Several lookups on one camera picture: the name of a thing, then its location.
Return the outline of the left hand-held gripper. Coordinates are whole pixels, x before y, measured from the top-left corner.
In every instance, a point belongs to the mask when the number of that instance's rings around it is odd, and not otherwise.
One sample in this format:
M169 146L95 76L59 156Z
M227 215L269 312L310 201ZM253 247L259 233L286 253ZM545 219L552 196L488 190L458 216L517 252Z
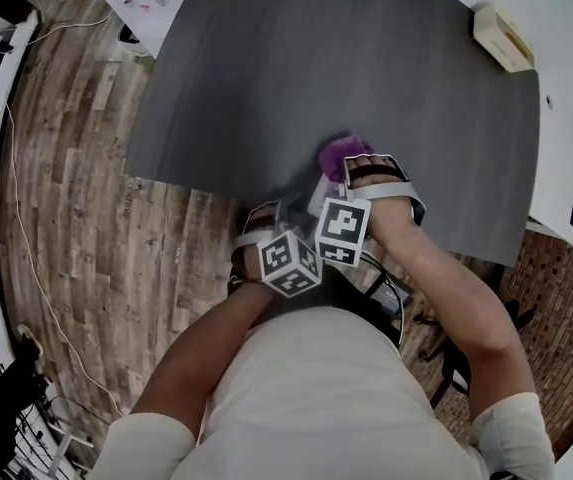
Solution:
M279 220L273 229L246 230L253 208L240 211L232 245L231 292L260 283L283 298L294 298L321 284L321 260L301 234L307 217L293 207L293 199L279 201Z

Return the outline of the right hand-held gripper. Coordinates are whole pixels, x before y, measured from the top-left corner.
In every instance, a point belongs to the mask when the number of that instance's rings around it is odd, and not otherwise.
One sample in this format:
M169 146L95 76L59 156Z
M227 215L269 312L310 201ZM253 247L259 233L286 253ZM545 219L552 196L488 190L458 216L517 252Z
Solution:
M349 166L363 157L369 161L367 165ZM416 225L422 223L426 207L410 178L391 155L349 156L342 159L340 166L342 178L337 183L337 195L324 199L314 243L322 260L355 267L361 258L374 201L408 200Z

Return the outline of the person's right hand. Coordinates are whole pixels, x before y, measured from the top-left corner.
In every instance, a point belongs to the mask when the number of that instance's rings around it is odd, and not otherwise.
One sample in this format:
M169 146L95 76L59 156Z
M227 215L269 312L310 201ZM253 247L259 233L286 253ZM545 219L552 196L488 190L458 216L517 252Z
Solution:
M345 164L352 190L406 181L401 168L388 156L361 155L347 159ZM383 248L395 248L416 228L410 198L379 198L371 204L369 233Z

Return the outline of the person's left hand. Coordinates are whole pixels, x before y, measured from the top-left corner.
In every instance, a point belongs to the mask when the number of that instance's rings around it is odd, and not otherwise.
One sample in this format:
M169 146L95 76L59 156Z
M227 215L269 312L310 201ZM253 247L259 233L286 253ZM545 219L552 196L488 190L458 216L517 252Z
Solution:
M280 206L281 202L275 200L253 208L248 215L245 229L273 229L279 220Z

